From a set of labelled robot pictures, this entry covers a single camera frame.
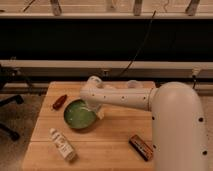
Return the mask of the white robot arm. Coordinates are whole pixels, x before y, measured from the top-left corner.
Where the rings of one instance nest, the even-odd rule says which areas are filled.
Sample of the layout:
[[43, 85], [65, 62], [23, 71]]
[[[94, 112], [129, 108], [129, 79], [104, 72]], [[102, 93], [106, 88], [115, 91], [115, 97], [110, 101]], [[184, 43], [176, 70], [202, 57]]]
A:
[[124, 88], [91, 76], [80, 97], [94, 112], [104, 104], [149, 111], [152, 117], [153, 171], [209, 171], [206, 119], [197, 92], [181, 82], [146, 88], [130, 80]]

